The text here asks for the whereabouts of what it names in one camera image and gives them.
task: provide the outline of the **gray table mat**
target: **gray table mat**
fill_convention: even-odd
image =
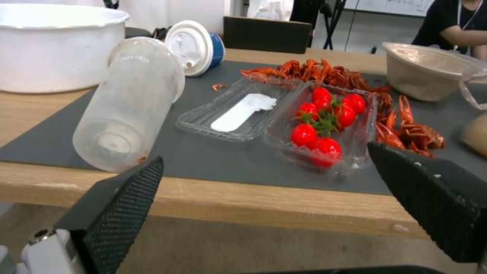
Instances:
[[[308,189],[390,194],[373,165],[343,179],[326,181],[323,174],[288,163],[259,138],[225,142],[177,129],[180,114],[214,99],[211,85],[231,84],[239,70],[258,64],[225,61],[199,78],[187,78],[181,98],[173,104],[161,128],[151,155],[162,155],[165,176],[203,180],[263,184]],[[373,85],[382,85],[384,76],[366,75]],[[479,101],[487,101],[487,87],[471,85]],[[83,161],[71,143],[76,125],[93,92],[89,92],[0,149],[0,160],[81,169],[96,169]],[[480,114],[457,92],[440,103],[411,100],[418,123],[431,125],[446,138],[446,149],[438,157],[449,159],[480,178],[487,178],[487,161],[466,147],[458,136],[462,126]]]

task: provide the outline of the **white bowl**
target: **white bowl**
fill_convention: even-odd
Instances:
[[[463,72],[487,76],[487,63],[452,51],[409,44],[383,43],[387,80],[398,91],[423,101],[439,101],[458,90]]]
[[[0,90],[50,93],[98,85],[128,18],[89,6],[0,4]]]

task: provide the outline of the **white cup lid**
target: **white cup lid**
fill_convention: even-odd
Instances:
[[[213,44],[208,31],[195,21],[182,21],[169,29],[166,45],[178,58],[186,76],[204,73],[213,58]]]

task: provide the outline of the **cherry tomato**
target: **cherry tomato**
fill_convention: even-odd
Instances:
[[[332,100],[332,95],[331,93],[325,89],[324,87],[317,87],[315,88],[315,90],[313,91],[313,94],[311,95],[311,98],[313,99],[313,102],[314,101],[317,101],[319,99],[326,99],[328,100],[329,102],[331,102]]]
[[[353,103],[353,109],[357,114],[362,114],[365,110],[365,100],[362,98],[362,96],[358,94],[350,94],[347,97],[344,98],[344,100],[347,99],[351,103]]]
[[[311,160],[319,167],[331,167],[341,159],[340,144],[331,138],[318,138],[310,149],[313,150]]]
[[[326,98],[321,98],[321,99],[318,99],[314,102],[316,108],[318,109],[318,111],[320,110],[330,110],[331,107],[332,107],[332,104],[330,102],[330,100],[326,99]]]
[[[354,123],[357,114],[355,110],[348,104],[342,104],[333,110],[335,115],[338,116],[338,127],[344,129]]]
[[[291,141],[297,146],[310,146],[318,139],[316,129],[310,124],[299,124],[291,133]]]
[[[353,99],[348,98],[348,96],[341,100],[341,105],[348,105],[355,110],[355,102],[353,101]]]
[[[298,109],[296,115],[298,117],[301,117],[302,114],[311,114],[311,117],[314,120],[318,120],[318,109],[313,103],[309,103],[309,102],[303,103]]]

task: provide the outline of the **clear plastic container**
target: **clear plastic container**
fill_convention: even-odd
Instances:
[[[149,155],[185,77],[164,43],[132,38],[112,51],[104,79],[81,117],[73,145],[94,167],[121,172]]]
[[[187,131],[227,141],[243,142],[254,139],[262,134],[262,130],[269,123],[270,116],[280,107],[280,103],[292,94],[292,88],[303,85],[298,82],[283,81],[282,83],[283,85],[263,84],[241,78],[212,102],[180,115],[176,126]],[[249,119],[234,131],[218,132],[211,128],[211,124],[216,119],[239,103],[245,96],[254,93],[275,98],[277,100],[276,106],[270,111],[254,112]]]
[[[322,161],[333,161],[326,155],[312,153],[306,147],[297,147],[291,142],[291,132],[299,124],[293,119],[301,104],[311,102],[313,82],[302,85],[300,89],[293,91],[292,95],[275,111],[268,126],[264,130],[263,140],[268,145],[276,148],[278,156],[295,162],[306,168],[318,171],[329,171],[332,174],[347,175],[355,169],[368,165],[370,158],[367,151],[367,143],[375,140],[375,119],[377,115],[376,97],[362,90],[345,90],[324,85],[332,94],[340,97],[349,94],[360,94],[367,105],[364,112],[355,122],[341,133],[333,133],[332,138],[337,140],[342,148],[341,160],[329,168],[317,167],[312,163],[312,158]]]

